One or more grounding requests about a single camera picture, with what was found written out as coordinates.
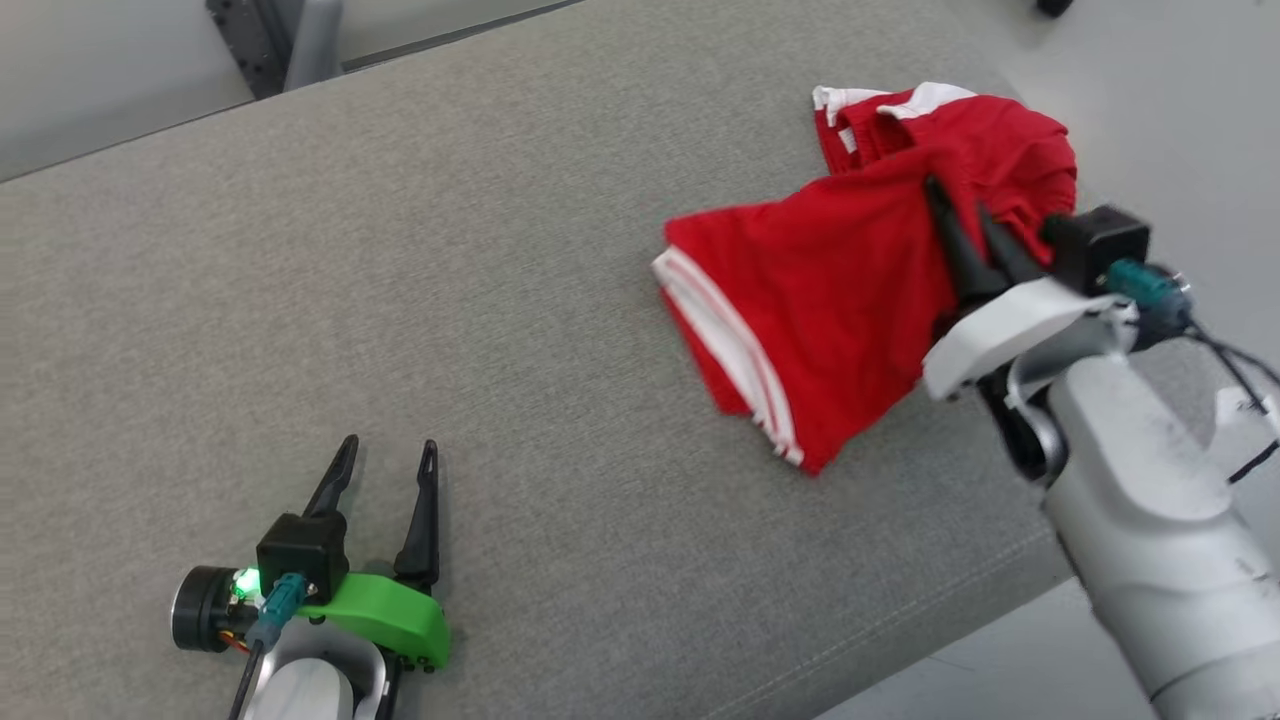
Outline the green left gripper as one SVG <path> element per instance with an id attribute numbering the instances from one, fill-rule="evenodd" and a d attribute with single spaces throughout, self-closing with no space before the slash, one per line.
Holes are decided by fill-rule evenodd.
<path id="1" fill-rule="evenodd" d="M 358 436 L 340 442 L 303 509 L 305 518 L 334 512 L 349 487 L 358 456 Z M 451 661 L 452 634 L 442 606 L 429 594 L 440 575 L 439 450 L 422 447 L 410 528 L 393 562 L 396 580 L 367 573 L 348 574 L 332 600 L 305 603 L 301 618 L 323 618 L 338 628 L 402 656 L 412 664 L 444 669 Z"/>

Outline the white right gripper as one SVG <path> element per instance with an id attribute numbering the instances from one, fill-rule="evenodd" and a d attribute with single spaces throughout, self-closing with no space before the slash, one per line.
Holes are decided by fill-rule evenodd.
<path id="1" fill-rule="evenodd" d="M 957 306 L 986 304 L 925 355 L 923 380 L 932 398 L 947 398 L 1002 366 L 1018 382 L 1034 384 L 1082 359 L 1130 351 L 1139 319 L 1134 300 L 1119 293 L 1087 297 L 1042 278 L 1046 269 L 1039 261 L 979 204 L 984 260 L 940 181 L 929 176 L 924 188 Z"/>

